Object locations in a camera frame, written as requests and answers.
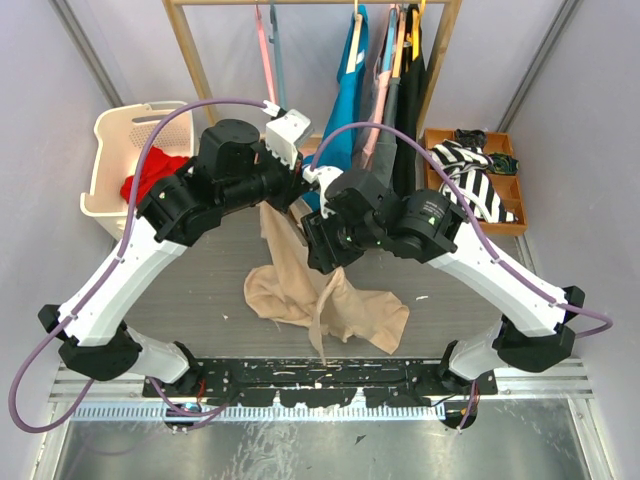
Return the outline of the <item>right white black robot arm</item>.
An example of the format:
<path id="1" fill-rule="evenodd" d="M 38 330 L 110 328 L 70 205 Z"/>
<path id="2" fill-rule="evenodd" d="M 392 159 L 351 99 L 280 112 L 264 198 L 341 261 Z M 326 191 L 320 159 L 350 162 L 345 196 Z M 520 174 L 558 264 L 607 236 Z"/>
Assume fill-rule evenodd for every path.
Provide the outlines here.
<path id="1" fill-rule="evenodd" d="M 302 219 L 310 268 L 329 274 L 381 248 L 453 276 L 501 311 L 486 332 L 449 343 L 437 370 L 447 392 L 467 393 L 496 368 L 540 373 L 571 356 L 574 314 L 518 281 L 522 275 L 540 289 L 548 285 L 480 240 L 458 205 L 430 189 L 401 199 L 367 170 L 305 167 L 302 177 L 320 197 L 319 211 Z"/>

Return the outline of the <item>beige t shirt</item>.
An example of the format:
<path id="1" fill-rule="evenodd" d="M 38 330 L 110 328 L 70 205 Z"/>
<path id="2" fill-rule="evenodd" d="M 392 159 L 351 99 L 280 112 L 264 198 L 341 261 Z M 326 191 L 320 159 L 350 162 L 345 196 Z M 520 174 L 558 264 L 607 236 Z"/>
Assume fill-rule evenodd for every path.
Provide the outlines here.
<path id="1" fill-rule="evenodd" d="M 246 304 L 258 317 L 305 327 L 321 359 L 323 339 L 358 337 L 392 354 L 409 319 L 409 308 L 388 291 L 359 290 L 343 268 L 321 274 L 307 265 L 308 248 L 295 221 L 263 202 L 261 237 L 271 263 L 252 269 L 244 281 Z"/>

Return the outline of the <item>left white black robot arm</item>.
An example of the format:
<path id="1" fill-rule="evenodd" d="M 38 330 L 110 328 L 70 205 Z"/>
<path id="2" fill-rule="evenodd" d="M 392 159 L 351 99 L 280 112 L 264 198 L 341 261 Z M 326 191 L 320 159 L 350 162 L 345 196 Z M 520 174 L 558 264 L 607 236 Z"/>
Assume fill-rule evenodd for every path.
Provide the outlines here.
<path id="1" fill-rule="evenodd" d="M 263 201 L 287 211 L 309 191 L 299 149 L 311 132 L 310 120 L 295 110 L 268 122 L 264 134 L 236 119 L 207 128 L 197 155 L 149 189 L 129 232 L 75 298 L 40 310 L 42 325 L 62 342 L 65 366 L 92 380 L 137 373 L 178 396 L 194 393 L 201 370 L 191 352 L 140 334 L 125 316 L 162 270 L 224 216 Z"/>

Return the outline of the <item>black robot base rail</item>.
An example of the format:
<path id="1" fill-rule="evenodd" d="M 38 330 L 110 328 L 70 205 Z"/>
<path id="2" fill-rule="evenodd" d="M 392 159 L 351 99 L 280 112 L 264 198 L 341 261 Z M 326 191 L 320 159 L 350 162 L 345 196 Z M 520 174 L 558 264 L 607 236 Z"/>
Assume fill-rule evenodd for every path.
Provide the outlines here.
<path id="1" fill-rule="evenodd" d="M 201 378 L 184 393 L 162 384 L 169 398 L 202 391 L 210 405 L 270 407 L 276 400 L 288 409 L 345 407 L 362 393 L 368 409 L 432 407 L 433 397 L 449 397 L 439 366 L 423 359 L 209 358 L 199 361 Z"/>

